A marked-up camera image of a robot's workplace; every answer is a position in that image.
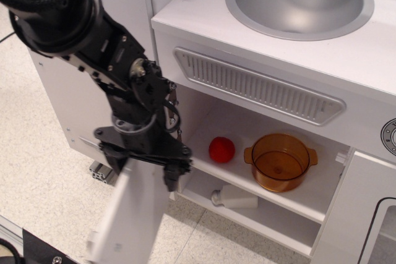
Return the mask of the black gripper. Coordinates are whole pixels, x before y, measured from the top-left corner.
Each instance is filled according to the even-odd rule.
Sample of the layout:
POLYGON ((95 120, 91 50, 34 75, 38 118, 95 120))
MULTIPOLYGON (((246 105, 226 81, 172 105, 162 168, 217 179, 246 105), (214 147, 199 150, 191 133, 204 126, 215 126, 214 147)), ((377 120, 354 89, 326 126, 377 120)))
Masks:
POLYGON ((94 131, 99 147, 112 170, 119 175, 129 158, 164 167, 163 180, 169 192, 177 190, 179 177, 190 171, 192 151, 156 122, 135 130, 117 126, 94 131))

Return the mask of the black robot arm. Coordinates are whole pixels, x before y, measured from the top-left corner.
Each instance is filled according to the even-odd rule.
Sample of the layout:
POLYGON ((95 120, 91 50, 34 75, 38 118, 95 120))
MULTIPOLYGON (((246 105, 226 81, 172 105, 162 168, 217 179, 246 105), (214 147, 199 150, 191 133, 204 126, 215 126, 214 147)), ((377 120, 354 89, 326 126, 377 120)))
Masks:
POLYGON ((130 158, 163 167, 169 191, 189 172, 191 149, 173 138, 166 111, 171 82, 143 47, 104 10, 101 0, 1 0, 12 27, 32 51, 86 72, 112 110, 112 124, 94 132, 108 164, 121 172, 130 158))

